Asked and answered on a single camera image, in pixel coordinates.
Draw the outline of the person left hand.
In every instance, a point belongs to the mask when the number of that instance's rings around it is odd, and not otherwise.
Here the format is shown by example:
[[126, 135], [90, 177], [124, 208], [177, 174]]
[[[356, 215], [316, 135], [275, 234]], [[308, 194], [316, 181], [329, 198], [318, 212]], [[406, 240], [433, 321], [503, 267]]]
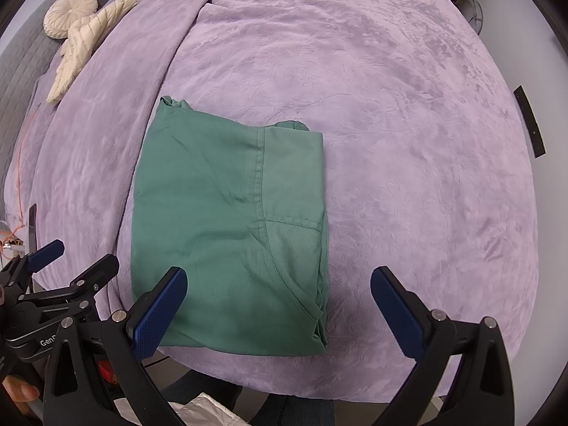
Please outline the person left hand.
[[8, 375], [2, 382], [2, 385], [22, 414], [35, 416], [29, 404], [36, 401], [39, 397], [39, 390], [36, 387], [12, 375]]

